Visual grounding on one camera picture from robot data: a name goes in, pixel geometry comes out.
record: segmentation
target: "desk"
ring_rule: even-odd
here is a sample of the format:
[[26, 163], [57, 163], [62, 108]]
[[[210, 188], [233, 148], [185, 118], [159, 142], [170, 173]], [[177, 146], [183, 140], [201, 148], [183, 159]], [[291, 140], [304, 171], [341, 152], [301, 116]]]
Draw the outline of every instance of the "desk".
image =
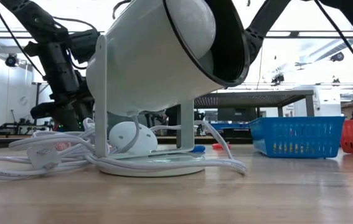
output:
[[194, 100], [194, 108], [278, 108], [283, 117], [283, 107], [306, 100], [308, 116], [314, 116], [312, 90], [259, 91], [245, 93], [209, 93]]
[[17, 139], [24, 139], [24, 138], [31, 138], [31, 135], [28, 134], [22, 134], [22, 135], [0, 135], [0, 138], [17, 138]]
[[[278, 116], [283, 117], [283, 107], [299, 100], [305, 99], [308, 116], [314, 116], [313, 90], [293, 91], [259, 91], [243, 93], [209, 93], [194, 99], [194, 102], [186, 102], [177, 109], [177, 122], [186, 129], [191, 128], [193, 109], [214, 108], [256, 108], [257, 117], [260, 117], [260, 108], [278, 108]], [[177, 131], [176, 144], [178, 147], [191, 145], [194, 142], [190, 137], [190, 131]]]
[[[176, 136], [157, 136], [158, 144], [173, 144], [176, 143]], [[252, 144], [251, 135], [239, 136], [239, 138], [224, 138], [230, 144]], [[194, 136], [195, 145], [206, 145], [218, 143], [212, 136]]]
[[[181, 177], [128, 178], [94, 167], [0, 182], [0, 223], [353, 224], [353, 156], [269, 159], [232, 146], [248, 175], [210, 167]], [[0, 156], [21, 155], [0, 149]], [[208, 151], [208, 158], [225, 157]], [[19, 169], [0, 162], [0, 168]]]

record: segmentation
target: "white lamp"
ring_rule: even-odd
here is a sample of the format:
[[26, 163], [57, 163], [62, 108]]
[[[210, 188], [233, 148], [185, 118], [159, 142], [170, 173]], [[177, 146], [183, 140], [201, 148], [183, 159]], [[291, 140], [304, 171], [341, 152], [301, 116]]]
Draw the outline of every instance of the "white lamp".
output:
[[250, 61], [243, 33], [232, 0], [132, 1], [99, 37], [87, 68], [96, 156], [108, 156], [107, 111], [137, 116], [241, 84]]

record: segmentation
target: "white power cord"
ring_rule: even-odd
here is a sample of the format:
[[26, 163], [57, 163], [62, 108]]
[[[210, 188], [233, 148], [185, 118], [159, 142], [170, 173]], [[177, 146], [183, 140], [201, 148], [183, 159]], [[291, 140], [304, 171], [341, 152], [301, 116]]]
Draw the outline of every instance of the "white power cord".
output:
[[[133, 140], [122, 149], [115, 147], [109, 147], [108, 153], [117, 154], [125, 153], [131, 149], [139, 136], [139, 123], [137, 117], [133, 118], [136, 124], [136, 134]], [[210, 159], [205, 161], [194, 161], [194, 162], [128, 162], [112, 159], [110, 157], [97, 157], [95, 155], [95, 127], [92, 119], [88, 118], [83, 122], [83, 126], [86, 131], [84, 132], [68, 132], [68, 133], [57, 133], [52, 131], [39, 131], [35, 132], [31, 138], [23, 139], [20, 141], [12, 142], [9, 145], [10, 150], [22, 151], [27, 150], [29, 154], [30, 150], [41, 152], [42, 156], [49, 156], [51, 152], [54, 153], [54, 157], [58, 159], [58, 162], [51, 164], [52, 166], [37, 167], [37, 161], [34, 157], [2, 157], [0, 161], [15, 162], [19, 164], [32, 164], [34, 169], [24, 171], [11, 171], [11, 170], [0, 170], [0, 180], [20, 180], [37, 177], [40, 175], [51, 174], [54, 172], [75, 170], [87, 165], [93, 164], [102, 168], [111, 169], [120, 172], [157, 172], [164, 170], [180, 169], [186, 167], [228, 167], [235, 169], [241, 174], [246, 173], [246, 167], [244, 163], [233, 159], [232, 154], [227, 146], [225, 140], [220, 134], [207, 122], [195, 121], [195, 124], [204, 125], [213, 135], [213, 137], [220, 143], [229, 159]], [[180, 126], [155, 126], [152, 127], [152, 131], [159, 129], [180, 129]], [[62, 144], [67, 142], [71, 144], [69, 148], [63, 151], [56, 151], [56, 144]]]

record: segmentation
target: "white wall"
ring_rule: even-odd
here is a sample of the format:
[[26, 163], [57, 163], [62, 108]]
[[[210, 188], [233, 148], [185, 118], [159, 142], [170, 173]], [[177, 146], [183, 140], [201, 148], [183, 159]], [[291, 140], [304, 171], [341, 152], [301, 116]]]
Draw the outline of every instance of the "white wall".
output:
[[[267, 118], [278, 117], [278, 109], [277, 108], [260, 108], [260, 109], [261, 109], [261, 112], [266, 112]], [[293, 105], [288, 105], [288, 106], [283, 107], [283, 116], [286, 116], [285, 114], [290, 114], [290, 111], [294, 111]]]
[[[340, 116], [341, 97], [337, 88], [322, 90], [319, 86], [298, 86], [295, 90], [313, 90], [313, 107], [315, 116]], [[294, 103], [294, 116], [307, 116], [306, 100]]]
[[[36, 105], [36, 95], [37, 95], [37, 85], [32, 85], [30, 87], [30, 96], [31, 96], [31, 102], [29, 104], [29, 108], [33, 108]], [[39, 101], [38, 103], [46, 103], [46, 102], [50, 102], [53, 101], [50, 99], [50, 94], [52, 94], [52, 89], [50, 89], [50, 86], [48, 86], [47, 84], [42, 84], [40, 86], [40, 91], [41, 93], [39, 93]], [[42, 119], [38, 119], [37, 120], [37, 124], [43, 124], [45, 121], [50, 121], [51, 118], [42, 118]]]
[[25, 68], [9, 68], [0, 59], [0, 125], [13, 122], [11, 110], [16, 121], [29, 116], [32, 72]]

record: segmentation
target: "blue plastic basket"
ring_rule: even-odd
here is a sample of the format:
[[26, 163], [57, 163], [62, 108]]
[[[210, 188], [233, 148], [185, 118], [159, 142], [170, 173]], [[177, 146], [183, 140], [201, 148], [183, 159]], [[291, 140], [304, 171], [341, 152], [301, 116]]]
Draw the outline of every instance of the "blue plastic basket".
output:
[[253, 145], [268, 157], [336, 157], [345, 117], [258, 118], [250, 123]]
[[217, 131], [221, 131], [225, 128], [249, 128], [249, 124], [211, 124], [212, 127]]

